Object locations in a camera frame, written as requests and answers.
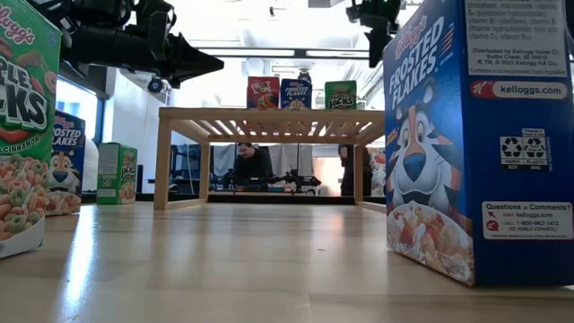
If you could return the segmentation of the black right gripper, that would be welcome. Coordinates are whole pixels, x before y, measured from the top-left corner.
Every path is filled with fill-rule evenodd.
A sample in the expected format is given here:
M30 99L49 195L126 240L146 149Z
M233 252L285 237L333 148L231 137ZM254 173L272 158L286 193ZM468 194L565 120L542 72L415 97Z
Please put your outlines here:
M369 41L369 67L382 60L383 50L391 40L389 31L398 31L398 14L402 0L362 0L360 24L371 28L366 36Z

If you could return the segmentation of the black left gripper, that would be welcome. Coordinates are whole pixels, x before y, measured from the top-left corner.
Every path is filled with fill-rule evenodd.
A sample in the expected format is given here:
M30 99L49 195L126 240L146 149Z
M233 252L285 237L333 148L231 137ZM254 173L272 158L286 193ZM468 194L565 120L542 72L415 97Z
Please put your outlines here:
M131 72L154 73L172 88L223 69L223 62L189 45L182 34L173 37L176 72L171 61L170 29L177 21L165 0L123 0L122 30L115 40L117 64Z

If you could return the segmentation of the green Apple Jacks cereal box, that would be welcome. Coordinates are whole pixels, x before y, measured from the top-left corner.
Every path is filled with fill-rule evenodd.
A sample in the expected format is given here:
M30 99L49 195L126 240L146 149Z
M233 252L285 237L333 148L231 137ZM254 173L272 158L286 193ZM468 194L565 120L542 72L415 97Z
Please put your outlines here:
M60 40L27 0L0 0L0 259L44 240Z
M137 150L120 143L103 143L99 148L96 203L132 204L136 197Z
M357 109L357 84L351 81L325 83L326 109Z

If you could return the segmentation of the red Froot Loops cereal box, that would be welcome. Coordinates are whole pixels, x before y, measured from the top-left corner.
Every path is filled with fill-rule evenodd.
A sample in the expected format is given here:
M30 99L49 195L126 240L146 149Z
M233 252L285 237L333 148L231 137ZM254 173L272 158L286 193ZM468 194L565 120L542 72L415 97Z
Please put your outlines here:
M270 76L249 76L247 85L248 109L278 109L280 79Z

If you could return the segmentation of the blue Frosted Flakes cereal box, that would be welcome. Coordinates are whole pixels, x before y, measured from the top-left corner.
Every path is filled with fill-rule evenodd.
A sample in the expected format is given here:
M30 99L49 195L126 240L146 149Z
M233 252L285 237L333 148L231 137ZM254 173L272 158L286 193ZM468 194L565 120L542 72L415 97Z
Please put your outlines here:
M383 52L387 245L463 284L574 285L568 0L423 0Z
M48 163L46 215L80 212L85 139L85 121L57 109Z
M281 109L310 109L312 84L302 79L282 79L280 93Z

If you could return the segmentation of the wooden slatted shelf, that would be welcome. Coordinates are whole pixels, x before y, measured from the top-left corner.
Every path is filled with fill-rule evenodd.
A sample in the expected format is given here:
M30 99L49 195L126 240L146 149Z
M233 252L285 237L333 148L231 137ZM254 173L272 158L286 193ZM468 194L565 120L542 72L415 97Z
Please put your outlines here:
M171 135L176 132L200 145L199 198L169 201ZM354 204L384 212L382 204L363 197L362 149L385 134L385 117L377 110L345 109L159 109L153 208L165 211L208 202L212 143L351 144L354 155Z

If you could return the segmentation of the person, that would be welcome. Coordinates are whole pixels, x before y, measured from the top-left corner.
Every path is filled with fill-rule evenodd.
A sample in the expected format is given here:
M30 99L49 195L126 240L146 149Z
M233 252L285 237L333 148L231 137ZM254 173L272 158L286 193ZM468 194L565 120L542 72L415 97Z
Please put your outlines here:
M266 149L252 143L238 143L233 180L247 191L266 192L268 180L274 177L271 157Z
M344 175L341 183L341 195L354 195L354 155L353 146L350 144L339 144L338 155L341 165L344 168ZM362 148L362 192L364 196L371 194L372 168L370 166L370 155L366 147Z

